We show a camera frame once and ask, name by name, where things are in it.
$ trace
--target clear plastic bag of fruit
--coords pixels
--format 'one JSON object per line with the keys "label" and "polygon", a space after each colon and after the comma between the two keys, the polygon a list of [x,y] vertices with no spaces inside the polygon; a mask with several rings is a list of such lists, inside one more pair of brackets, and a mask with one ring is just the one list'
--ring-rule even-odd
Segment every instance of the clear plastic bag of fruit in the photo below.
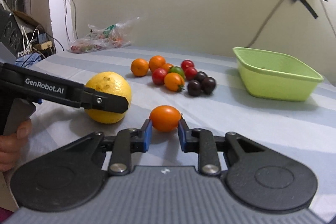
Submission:
{"label": "clear plastic bag of fruit", "polygon": [[90,33],[83,38],[70,42],[70,51],[85,53],[128,46],[131,44],[128,36],[135,22],[139,19],[138,17],[125,23],[117,23],[105,29],[98,29],[94,25],[88,25]]}

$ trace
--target striped tablecloth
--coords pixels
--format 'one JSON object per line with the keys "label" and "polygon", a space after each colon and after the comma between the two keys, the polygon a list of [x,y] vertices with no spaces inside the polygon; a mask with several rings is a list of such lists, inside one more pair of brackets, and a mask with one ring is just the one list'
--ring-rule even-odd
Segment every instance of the striped tablecloth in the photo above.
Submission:
{"label": "striped tablecloth", "polygon": [[[153,87],[150,76],[136,78],[130,72],[135,58],[149,60],[162,55],[179,65],[194,61],[197,69],[217,80],[210,97],[191,98]],[[32,116],[33,134],[20,164],[32,160],[93,131],[106,135],[137,127],[158,105],[172,105],[184,114],[189,127],[211,130],[214,135],[235,131],[310,167],[319,187],[311,209],[329,221],[336,214],[336,88],[320,84],[304,103],[258,99],[249,95],[239,77],[235,58],[177,50],[126,47],[86,54],[61,52],[31,67],[50,75],[86,83],[102,71],[114,71],[131,85],[133,98],[126,117],[113,125],[92,121],[83,109],[44,101]],[[146,154],[133,155],[138,165],[195,165],[197,155],[184,154],[177,134],[154,133]],[[222,168],[226,165],[221,156]]]}

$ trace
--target human hand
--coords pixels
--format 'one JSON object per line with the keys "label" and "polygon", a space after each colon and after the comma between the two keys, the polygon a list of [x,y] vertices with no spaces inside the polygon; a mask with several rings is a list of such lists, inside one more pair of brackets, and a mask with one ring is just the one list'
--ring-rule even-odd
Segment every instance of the human hand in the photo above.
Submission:
{"label": "human hand", "polygon": [[30,119],[21,123],[16,133],[0,136],[0,172],[12,169],[21,155],[21,148],[28,142],[32,131]]}

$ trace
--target orange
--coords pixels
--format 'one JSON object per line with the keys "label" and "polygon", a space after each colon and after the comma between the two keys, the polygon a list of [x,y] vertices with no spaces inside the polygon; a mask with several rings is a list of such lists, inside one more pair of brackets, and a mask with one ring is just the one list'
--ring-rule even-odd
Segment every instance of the orange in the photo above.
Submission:
{"label": "orange", "polygon": [[151,72],[153,72],[156,69],[161,68],[165,63],[166,63],[166,60],[162,56],[156,55],[156,56],[153,56],[149,60],[149,68]]}
{"label": "orange", "polygon": [[181,91],[184,89],[184,79],[176,72],[168,73],[165,77],[165,86],[171,91]]}
{"label": "orange", "polygon": [[177,128],[181,113],[172,106],[158,106],[154,108],[149,116],[153,127],[161,132],[170,132]]}
{"label": "orange", "polygon": [[161,68],[162,68],[162,69],[165,69],[166,71],[169,71],[171,67],[173,67],[172,64],[170,64],[170,63],[166,63],[166,64],[164,64]]}
{"label": "orange", "polygon": [[148,68],[148,62],[142,58],[135,59],[131,64],[131,71],[135,76],[145,76]]}

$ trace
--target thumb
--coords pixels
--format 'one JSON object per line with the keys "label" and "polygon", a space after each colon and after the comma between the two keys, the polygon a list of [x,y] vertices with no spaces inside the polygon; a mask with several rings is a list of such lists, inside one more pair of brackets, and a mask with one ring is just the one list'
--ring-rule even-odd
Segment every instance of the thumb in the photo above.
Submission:
{"label": "thumb", "polygon": [[16,136],[18,139],[24,139],[26,138],[32,131],[32,122],[30,119],[22,122],[17,130],[16,130]]}

